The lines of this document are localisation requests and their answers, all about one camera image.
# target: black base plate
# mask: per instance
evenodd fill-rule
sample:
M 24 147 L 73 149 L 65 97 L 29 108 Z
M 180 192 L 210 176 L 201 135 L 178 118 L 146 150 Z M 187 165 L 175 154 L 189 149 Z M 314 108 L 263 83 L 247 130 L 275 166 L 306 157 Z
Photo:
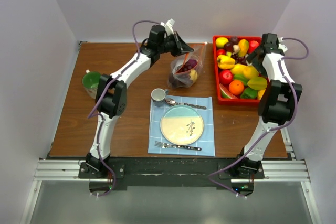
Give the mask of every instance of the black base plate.
M 128 186 L 167 186 L 167 187 L 217 187 L 208 175 L 233 163 L 233 158 L 177 158 L 177 157 L 111 157 L 108 165 L 116 173 L 115 190 L 127 190 Z M 81 163 L 79 178 L 97 178 L 95 171 L 86 163 Z M 225 173 L 212 177 L 228 187 L 232 187 Z M 264 172 L 255 174 L 264 178 Z

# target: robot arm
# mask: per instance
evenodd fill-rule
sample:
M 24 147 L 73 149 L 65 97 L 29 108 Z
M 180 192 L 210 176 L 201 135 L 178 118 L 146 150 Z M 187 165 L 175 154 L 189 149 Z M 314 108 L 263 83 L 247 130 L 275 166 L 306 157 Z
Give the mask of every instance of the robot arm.
M 173 30 L 174 20 L 160 25 L 152 26 L 147 44 L 140 47 L 140 53 L 135 53 L 133 58 L 121 69 L 111 75 L 103 74 L 99 80 L 96 103 L 103 95 L 97 110 L 100 113 L 93 145 L 86 156 L 86 163 L 102 176 L 104 167 L 100 162 L 99 154 L 103 160 L 110 156 L 110 145 L 114 127 L 118 118 L 127 106 L 127 88 L 144 71 L 148 70 L 160 58 L 160 54 L 170 52 L 172 56 L 179 56 L 192 52 L 189 47 Z M 112 79 L 117 79 L 111 84 L 109 90 L 103 94 L 104 89 Z
M 293 116 L 294 97 L 287 80 L 293 84 L 298 100 L 302 85 L 294 83 L 282 60 L 286 49 L 279 43 L 276 34 L 263 34 L 260 46 L 246 58 L 260 73 L 268 77 L 269 84 L 259 104 L 258 125 L 237 158 L 246 154 L 267 130 L 284 125 Z M 265 149 L 276 132 L 277 130 L 269 131 L 241 162 L 229 170 L 230 174 L 234 177 L 249 177 L 257 173 Z

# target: wooden table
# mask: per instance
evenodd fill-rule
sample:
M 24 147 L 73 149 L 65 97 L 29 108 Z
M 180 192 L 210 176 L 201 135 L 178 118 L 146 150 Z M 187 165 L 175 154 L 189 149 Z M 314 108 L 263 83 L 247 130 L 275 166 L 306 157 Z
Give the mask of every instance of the wooden table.
M 87 119 L 94 100 L 84 90 L 81 79 L 86 69 L 110 74 L 134 55 L 134 44 L 82 44 L 58 124 L 50 156 L 85 156 L 93 143 L 97 119 Z M 167 88 L 173 57 L 164 54 L 128 88 L 128 105 L 114 129 L 112 156 L 155 156 L 148 154 L 150 94 Z M 235 157 L 250 140 L 258 123 L 257 108 L 218 105 L 212 45 L 207 46 L 204 72 L 188 89 L 171 90 L 171 95 L 213 97 L 215 147 L 217 157 Z M 265 157 L 287 157 L 281 133 L 273 137 Z

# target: green cup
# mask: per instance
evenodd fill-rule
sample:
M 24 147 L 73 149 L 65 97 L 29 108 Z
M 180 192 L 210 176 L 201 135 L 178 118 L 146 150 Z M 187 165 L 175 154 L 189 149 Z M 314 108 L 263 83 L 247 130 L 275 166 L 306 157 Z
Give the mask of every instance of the green cup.
M 96 98 L 100 73 L 95 71 L 86 70 L 86 75 L 82 79 L 82 84 L 88 92 L 89 96 L 93 99 Z

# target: green bell pepper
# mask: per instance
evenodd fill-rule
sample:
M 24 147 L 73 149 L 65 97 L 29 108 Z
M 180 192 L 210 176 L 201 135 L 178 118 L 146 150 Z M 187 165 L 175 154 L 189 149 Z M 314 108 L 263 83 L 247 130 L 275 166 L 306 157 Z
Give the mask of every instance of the green bell pepper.
M 258 91 L 254 90 L 250 87 L 244 89 L 242 94 L 240 95 L 241 99 L 256 99 L 258 95 Z

